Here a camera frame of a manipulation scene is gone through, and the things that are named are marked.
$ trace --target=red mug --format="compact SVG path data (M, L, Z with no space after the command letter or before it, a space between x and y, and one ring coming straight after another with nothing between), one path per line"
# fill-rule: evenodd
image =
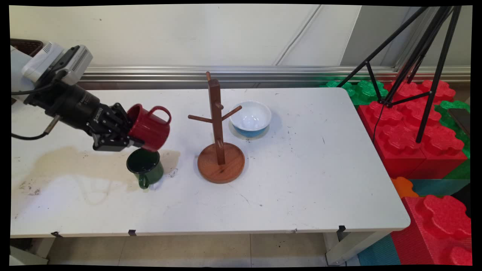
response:
M158 109L167 113L169 116L167 122L153 114ZM142 108L141 104L136 104L127 111L127 115L134 122L128 135L143 140L143 149L157 151L164 145L169 135L169 123L172 119L166 108L155 106L148 112Z

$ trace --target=green mug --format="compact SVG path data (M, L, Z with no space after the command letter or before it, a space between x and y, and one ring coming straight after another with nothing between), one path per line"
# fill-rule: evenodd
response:
M147 189L149 185L157 183L164 169L160 161L159 153L138 149L127 158L127 169L134 173L139 180L139 187Z

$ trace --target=tripod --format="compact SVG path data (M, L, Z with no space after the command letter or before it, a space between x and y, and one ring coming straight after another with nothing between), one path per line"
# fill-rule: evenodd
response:
M403 65L403 67L400 70L400 73L398 74L390 92L388 95L384 98L381 97L380 91L378 89L378 86L375 81L375 76L373 75L372 67L370 66L370 60L372 60L385 46L387 46L394 38L396 38L407 26L409 26L415 19L417 19L426 9L427 7L421 7L416 11L406 22L404 22L390 37L388 37L387 40L385 40L378 48L373 51L360 65L358 65L343 81L341 81L337 87L343 86L350 78L352 78L358 71L361 70L364 66L367 67L368 73L370 74L370 79L373 83L373 86L375 88L376 96L378 98L378 102L380 104L383 104L382 110L380 111L380 117L383 112L383 107L387 106L388 108L401 104L404 102L408 102L411 100L415 100L418 98L422 98L425 96L428 96L427 99L427 104L425 105L425 110L424 114L422 117L422 122L420 123L420 128L418 129L418 134L416 137L416 142L420 143L422 141L422 136L423 132L425 130L425 126L427 125L427 120L428 120L428 114L430 113L430 109L432 107L433 99L435 97L435 93L437 91L437 86L439 84L440 76L442 74L442 69L443 65L445 64L445 59L447 58L447 53L450 47L450 42L452 41L452 36L454 35L455 32L455 26L457 25L457 20L460 15L460 10L461 6L445 6L445 7L440 7L438 11L435 13L432 21L427 27L427 30L423 34L422 38L418 42L417 46L415 47L414 51L408 58L407 62ZM442 46L442 51L440 53L440 58L437 64L437 68L435 70L435 75L432 80L432 87L428 92L415 95L406 99L402 99L396 102L392 102L393 96L397 92L397 89L400 87L402 82L407 79L407 83L410 83L418 68L422 64L422 61L427 54L428 50L430 49L430 46L432 45L433 40L437 36L437 33L440 30L440 27L444 23L444 21L452 14L452 18L450 19L450 24L447 29L447 34L445 35L445 40L443 42Z

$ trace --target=wall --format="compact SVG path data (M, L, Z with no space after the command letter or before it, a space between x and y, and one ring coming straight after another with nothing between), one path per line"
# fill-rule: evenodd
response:
M276 63L317 5L10 6L10 37L85 44L91 66ZM360 6L324 5L280 65L338 66Z
M447 29L452 16L448 17L440 27L439 33L435 37L432 46L422 62L423 66L436 66L440 51L442 50L443 41L447 34ZM450 43L446 66L470 66L470 57L472 50L472 6L462 6L460 16L457 20L454 36Z
M343 66L357 66L382 44L418 7L362 6L350 36ZM371 61L372 66L394 66L402 48L408 43L416 28L415 20Z
M341 65L356 66L361 63L417 10L418 7L362 6ZM395 66L405 47L411 44L411 41L417 41L423 34L421 32L420 35L414 36L415 29L419 26L426 29L429 24L428 18L422 22L422 18L427 12L428 10L421 14L417 20L374 57L370 62L372 66ZM450 17L439 30L422 66L437 65L449 22ZM445 65L470 66L471 40L472 6L462 6Z

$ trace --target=basket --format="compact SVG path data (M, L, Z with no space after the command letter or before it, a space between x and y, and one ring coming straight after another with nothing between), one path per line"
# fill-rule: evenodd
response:
M43 47L43 42L34 40L10 39L10 45L29 56L34 56Z

